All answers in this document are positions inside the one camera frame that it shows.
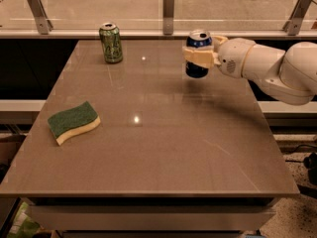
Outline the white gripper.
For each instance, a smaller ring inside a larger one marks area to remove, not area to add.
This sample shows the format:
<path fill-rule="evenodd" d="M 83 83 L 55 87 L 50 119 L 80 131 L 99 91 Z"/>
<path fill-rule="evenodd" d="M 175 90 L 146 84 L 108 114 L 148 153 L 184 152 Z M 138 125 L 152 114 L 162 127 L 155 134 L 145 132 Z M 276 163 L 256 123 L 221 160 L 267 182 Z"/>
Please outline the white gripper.
<path fill-rule="evenodd" d="M 214 51 L 212 48 L 183 47 L 182 54 L 187 61 L 198 66 L 210 69 L 218 65 L 223 74 L 241 78 L 247 53 L 255 44 L 242 38 L 228 41 L 225 36 L 212 36 Z"/>

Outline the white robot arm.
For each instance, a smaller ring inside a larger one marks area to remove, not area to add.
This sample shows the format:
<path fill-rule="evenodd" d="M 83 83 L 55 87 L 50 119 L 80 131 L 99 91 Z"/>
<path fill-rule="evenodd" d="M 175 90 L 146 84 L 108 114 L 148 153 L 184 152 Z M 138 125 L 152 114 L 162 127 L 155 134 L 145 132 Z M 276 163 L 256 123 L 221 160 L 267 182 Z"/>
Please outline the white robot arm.
<path fill-rule="evenodd" d="M 307 104 L 317 94 L 316 44 L 300 42 L 284 51 L 242 38 L 213 40 L 212 46 L 183 47 L 185 60 L 250 80 L 266 95 L 290 105 Z"/>

